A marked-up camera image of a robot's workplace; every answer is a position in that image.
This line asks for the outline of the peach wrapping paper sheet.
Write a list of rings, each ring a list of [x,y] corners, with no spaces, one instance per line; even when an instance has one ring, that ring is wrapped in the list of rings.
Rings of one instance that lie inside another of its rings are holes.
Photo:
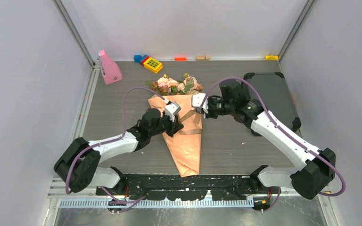
[[[191,106],[192,95],[174,95],[165,96],[165,98],[176,102],[181,107],[181,111],[178,113],[180,119],[189,110],[194,110]],[[173,137],[166,133],[162,135],[180,177],[184,178],[199,174],[202,134],[182,135],[177,132]]]

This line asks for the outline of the tan ribbon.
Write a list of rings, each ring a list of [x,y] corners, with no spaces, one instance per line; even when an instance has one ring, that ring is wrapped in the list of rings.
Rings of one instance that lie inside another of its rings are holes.
[[[202,134],[202,116],[194,110],[189,110],[180,119],[183,128],[179,131],[182,135],[201,135]]]

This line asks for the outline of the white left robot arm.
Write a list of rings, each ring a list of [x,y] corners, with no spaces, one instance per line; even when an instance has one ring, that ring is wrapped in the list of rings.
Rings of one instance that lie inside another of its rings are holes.
[[[122,194],[126,183],[120,172],[99,164],[146,147],[153,136],[163,133],[174,136],[183,128],[180,111],[176,103],[167,105],[162,112],[149,108],[137,124],[123,134],[98,141],[87,141],[83,137],[73,140],[54,165],[54,171],[65,183],[65,192],[78,193],[88,186],[96,186],[109,189],[115,195]]]

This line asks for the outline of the pink and brown rose stem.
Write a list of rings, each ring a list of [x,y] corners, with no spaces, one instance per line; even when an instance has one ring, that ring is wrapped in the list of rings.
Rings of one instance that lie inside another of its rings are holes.
[[[201,83],[198,83],[197,79],[190,76],[188,73],[184,74],[184,80],[179,82],[177,90],[181,94],[196,94],[204,89]]]

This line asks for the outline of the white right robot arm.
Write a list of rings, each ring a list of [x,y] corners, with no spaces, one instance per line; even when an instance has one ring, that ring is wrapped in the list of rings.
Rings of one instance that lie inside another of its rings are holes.
[[[336,169],[336,154],[331,149],[321,150],[285,126],[248,81],[231,76],[217,84],[221,96],[212,96],[208,91],[192,98],[195,112],[213,119],[219,115],[233,116],[235,121],[270,141],[294,165],[292,168],[259,167],[250,174],[250,187],[254,192],[285,187],[311,200],[319,194],[335,197],[345,191],[346,182]]]

